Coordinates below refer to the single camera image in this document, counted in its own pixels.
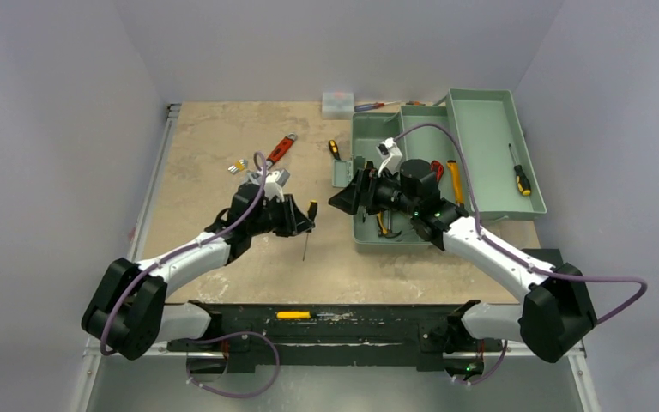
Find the medium black yellow screwdriver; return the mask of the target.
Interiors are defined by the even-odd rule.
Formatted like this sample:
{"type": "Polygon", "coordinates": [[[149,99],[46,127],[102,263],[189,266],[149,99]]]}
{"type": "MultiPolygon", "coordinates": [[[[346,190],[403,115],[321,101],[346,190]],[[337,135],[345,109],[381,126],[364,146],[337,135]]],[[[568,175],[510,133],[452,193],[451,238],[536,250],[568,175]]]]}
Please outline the medium black yellow screwdriver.
{"type": "Polygon", "coordinates": [[[306,259],[306,253],[307,253],[310,234],[311,234],[311,228],[306,232],[305,245],[304,245],[304,250],[303,250],[303,254],[302,254],[302,261],[305,261],[305,259],[306,259]]]}

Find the stubby black yellow screwdriver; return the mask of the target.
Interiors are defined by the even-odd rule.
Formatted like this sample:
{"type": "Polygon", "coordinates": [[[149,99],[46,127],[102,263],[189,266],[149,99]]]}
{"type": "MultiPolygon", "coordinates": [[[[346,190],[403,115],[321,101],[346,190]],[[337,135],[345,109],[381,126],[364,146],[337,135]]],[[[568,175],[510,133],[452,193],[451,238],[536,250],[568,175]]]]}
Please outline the stubby black yellow screwdriver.
{"type": "Polygon", "coordinates": [[[339,153],[339,148],[335,140],[328,141],[328,148],[334,160],[340,161],[342,158],[339,153]]]}

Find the yellow needle nose pliers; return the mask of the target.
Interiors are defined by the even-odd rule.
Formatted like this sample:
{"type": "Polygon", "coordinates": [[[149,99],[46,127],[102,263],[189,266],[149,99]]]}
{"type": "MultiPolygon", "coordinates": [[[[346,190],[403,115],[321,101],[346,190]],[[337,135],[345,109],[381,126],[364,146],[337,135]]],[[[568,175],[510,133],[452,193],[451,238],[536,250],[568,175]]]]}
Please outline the yellow needle nose pliers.
{"type": "Polygon", "coordinates": [[[383,211],[376,214],[376,223],[378,225],[378,237],[384,239],[394,239],[402,234],[402,231],[396,232],[392,228],[392,213],[383,211]]]}

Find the yellow black utility knife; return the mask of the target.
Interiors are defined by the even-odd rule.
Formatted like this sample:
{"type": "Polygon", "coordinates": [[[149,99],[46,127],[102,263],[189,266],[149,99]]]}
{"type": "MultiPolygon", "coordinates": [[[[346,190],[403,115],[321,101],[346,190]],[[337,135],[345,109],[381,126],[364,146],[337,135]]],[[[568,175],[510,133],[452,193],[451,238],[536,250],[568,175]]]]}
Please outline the yellow black utility knife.
{"type": "Polygon", "coordinates": [[[456,161],[448,160],[447,167],[451,175],[451,183],[452,183],[456,204],[459,207],[463,208],[464,207],[463,185],[461,181],[459,166],[456,161]]]}

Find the green plastic tool box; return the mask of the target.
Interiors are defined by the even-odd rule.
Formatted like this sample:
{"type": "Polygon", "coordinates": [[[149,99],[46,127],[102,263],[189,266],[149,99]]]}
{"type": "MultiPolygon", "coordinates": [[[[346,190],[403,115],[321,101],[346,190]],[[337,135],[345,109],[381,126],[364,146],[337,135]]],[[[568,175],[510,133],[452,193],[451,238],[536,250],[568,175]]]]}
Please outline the green plastic tool box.
{"type": "Polygon", "coordinates": [[[335,161],[333,186],[346,187],[367,161],[379,166],[377,146],[405,130],[412,132],[398,143],[404,159],[439,161],[444,167],[448,160],[457,161],[456,148],[440,127],[462,147],[484,227],[503,220],[533,221],[547,213],[514,97],[506,89],[452,88],[438,106],[354,114],[350,155],[345,161],[335,161]],[[509,143],[531,183],[530,197],[517,190],[509,143]]]}

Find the long black yellow screwdriver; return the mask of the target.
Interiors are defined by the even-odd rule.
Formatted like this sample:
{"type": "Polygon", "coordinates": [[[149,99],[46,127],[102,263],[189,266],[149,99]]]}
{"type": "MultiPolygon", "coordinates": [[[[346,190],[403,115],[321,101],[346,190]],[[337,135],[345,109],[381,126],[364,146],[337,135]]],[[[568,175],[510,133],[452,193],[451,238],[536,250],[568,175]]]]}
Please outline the long black yellow screwdriver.
{"type": "Polygon", "coordinates": [[[530,197],[532,193],[532,187],[529,178],[527,177],[522,164],[518,160],[516,151],[511,143],[508,144],[508,149],[513,162],[513,170],[516,176],[517,190],[522,196],[530,197]]]}

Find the red black utility knife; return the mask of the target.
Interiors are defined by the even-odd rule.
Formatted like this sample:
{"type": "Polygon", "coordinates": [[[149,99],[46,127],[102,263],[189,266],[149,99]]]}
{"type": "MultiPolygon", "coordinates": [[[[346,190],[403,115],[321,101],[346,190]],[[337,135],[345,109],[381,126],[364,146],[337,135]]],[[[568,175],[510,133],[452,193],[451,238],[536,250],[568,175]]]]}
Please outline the red black utility knife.
{"type": "Polygon", "coordinates": [[[439,182],[444,175],[444,165],[439,161],[432,161],[431,169],[435,175],[436,181],[439,182]]]}

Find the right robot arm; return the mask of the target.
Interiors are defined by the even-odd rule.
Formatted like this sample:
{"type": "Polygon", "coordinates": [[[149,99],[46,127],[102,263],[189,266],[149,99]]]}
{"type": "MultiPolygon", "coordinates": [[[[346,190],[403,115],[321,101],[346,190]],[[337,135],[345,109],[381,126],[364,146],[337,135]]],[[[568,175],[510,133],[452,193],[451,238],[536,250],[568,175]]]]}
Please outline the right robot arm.
{"type": "Polygon", "coordinates": [[[406,215],[421,239],[469,261],[517,299],[514,306],[476,302],[457,314],[447,327],[456,348],[487,338],[522,342],[541,360],[554,363],[598,324],[577,267],[540,260],[488,232],[465,208],[441,195],[427,161],[404,161],[394,174],[369,164],[328,203],[347,215],[360,210],[406,215]]]}

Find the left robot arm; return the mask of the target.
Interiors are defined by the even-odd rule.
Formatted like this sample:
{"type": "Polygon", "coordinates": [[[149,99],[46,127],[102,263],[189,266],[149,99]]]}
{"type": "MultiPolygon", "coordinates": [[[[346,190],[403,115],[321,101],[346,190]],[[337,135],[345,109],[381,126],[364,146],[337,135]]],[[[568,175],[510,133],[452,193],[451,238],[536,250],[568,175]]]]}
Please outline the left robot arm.
{"type": "Polygon", "coordinates": [[[186,244],[157,257],[132,262],[124,257],[106,268],[82,316],[81,327],[100,342],[100,352],[128,360],[144,355],[154,343],[188,339],[209,351],[221,342],[221,327],[195,304],[174,309],[166,299],[211,270],[221,269],[250,247],[258,235],[291,238],[315,227],[318,204],[306,211],[290,194],[245,183],[229,207],[186,244]]]}

